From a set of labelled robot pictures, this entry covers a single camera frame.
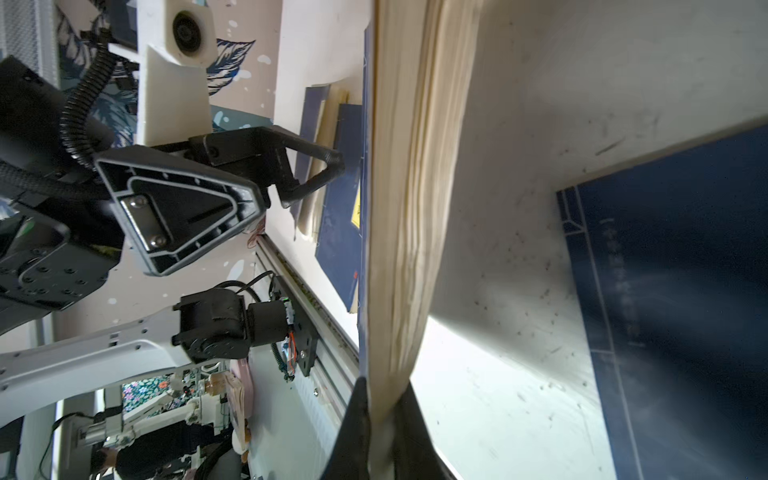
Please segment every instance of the book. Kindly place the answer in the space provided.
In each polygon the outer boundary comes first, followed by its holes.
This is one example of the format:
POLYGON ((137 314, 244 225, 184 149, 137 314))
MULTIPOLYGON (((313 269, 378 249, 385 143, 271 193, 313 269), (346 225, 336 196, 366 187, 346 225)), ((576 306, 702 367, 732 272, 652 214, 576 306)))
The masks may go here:
POLYGON ((766 471, 766 139, 757 127, 557 194, 618 478, 766 471))
MULTIPOLYGON (((349 91, 337 84, 314 85, 312 88, 321 89, 325 94, 321 108, 319 109, 316 136, 313 141, 324 147, 333 147, 333 142, 336 138, 336 122, 339 118, 339 105, 346 103, 349 98, 349 91)), ((316 158, 302 155, 302 161, 305 159, 308 159, 308 164, 306 165, 306 177, 304 177, 303 180, 300 179, 301 182, 305 182, 307 178, 314 177, 326 168, 325 162, 317 160, 316 158)), ((299 165, 299 155, 297 155, 296 172, 299 171, 300 166, 301 171, 304 172, 304 162, 302 165, 299 165)), ((320 232, 320 221, 323 215, 323 198, 325 197, 325 192, 326 188, 321 187, 307 195, 306 198, 301 200, 300 205, 298 206, 298 214, 294 217, 296 218, 296 228, 299 232, 304 235, 305 238, 308 238, 315 243, 317 243, 317 237, 320 232)))
POLYGON ((315 258, 350 313, 357 312, 357 280, 362 260, 360 167, 362 105, 341 104, 334 149, 344 159, 344 175, 326 186, 315 258))
POLYGON ((366 40, 359 330, 373 425, 405 392, 440 267, 482 0, 378 0, 366 40))
MULTIPOLYGON (((330 85, 309 87, 304 91, 304 108, 301 112, 301 127, 299 136, 304 140, 316 142, 320 119, 323 117, 323 109, 330 93, 330 85)), ((296 162, 293 165, 293 176, 302 184, 310 177, 310 165, 312 158, 307 154, 296 152, 296 162)), ((301 201, 291 205, 290 213, 293 219, 298 221, 301 201)))

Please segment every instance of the person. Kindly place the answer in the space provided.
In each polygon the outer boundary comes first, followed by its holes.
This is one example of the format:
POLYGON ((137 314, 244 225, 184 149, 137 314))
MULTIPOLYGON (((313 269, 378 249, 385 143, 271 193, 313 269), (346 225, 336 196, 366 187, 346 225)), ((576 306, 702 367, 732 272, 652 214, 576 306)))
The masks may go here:
POLYGON ((227 429, 214 435, 210 425, 174 423, 140 436, 124 449, 95 450, 91 454, 91 474, 114 468, 123 480, 146 480, 173 460, 193 454, 198 446, 222 442, 231 433, 227 429))

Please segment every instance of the blue thread-bound book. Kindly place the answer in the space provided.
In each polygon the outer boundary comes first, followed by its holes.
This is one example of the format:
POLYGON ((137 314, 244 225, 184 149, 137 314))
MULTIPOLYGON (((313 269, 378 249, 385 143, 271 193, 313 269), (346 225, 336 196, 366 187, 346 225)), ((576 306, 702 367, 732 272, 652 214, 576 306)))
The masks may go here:
POLYGON ((768 127, 558 202, 617 478, 766 478, 768 127))
POLYGON ((315 257, 347 310, 357 311, 357 283, 362 259, 360 167, 362 106, 341 104, 334 148, 344 158, 344 175, 326 187, 315 257))
MULTIPOLYGON (((320 128, 320 118, 323 116, 330 85, 309 87, 304 91, 304 109, 301 112, 301 128, 299 136, 304 140, 314 142, 317 140, 317 132, 320 128)), ((312 158, 307 154, 296 153, 296 163, 293 166, 293 176, 302 184, 306 183, 310 175, 312 158)), ((294 220, 298 220, 301 210, 301 201, 291 205, 290 213, 294 220)))

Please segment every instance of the red wire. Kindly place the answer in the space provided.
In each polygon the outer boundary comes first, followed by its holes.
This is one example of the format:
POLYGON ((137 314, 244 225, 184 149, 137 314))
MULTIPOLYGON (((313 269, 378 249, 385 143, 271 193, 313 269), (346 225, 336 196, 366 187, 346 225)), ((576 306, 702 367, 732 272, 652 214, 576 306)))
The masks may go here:
POLYGON ((293 365, 296 365, 296 339, 293 338, 293 332, 289 333, 289 336, 290 336, 290 341, 293 344, 293 364, 291 366, 291 369, 295 373, 296 367, 294 367, 293 365))

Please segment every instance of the white table surface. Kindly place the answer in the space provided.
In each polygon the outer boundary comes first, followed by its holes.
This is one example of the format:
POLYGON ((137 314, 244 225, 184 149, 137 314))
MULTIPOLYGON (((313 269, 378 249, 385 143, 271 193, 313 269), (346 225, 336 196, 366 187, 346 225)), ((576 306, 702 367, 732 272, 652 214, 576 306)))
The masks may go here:
MULTIPOLYGON (((299 130, 305 87, 362 85, 367 4, 284 0, 275 124, 299 130)), ((412 376, 462 477, 615 478, 554 192, 768 112, 767 17, 747 0, 488 2, 412 376)), ((290 214, 267 232, 356 339, 290 214)))

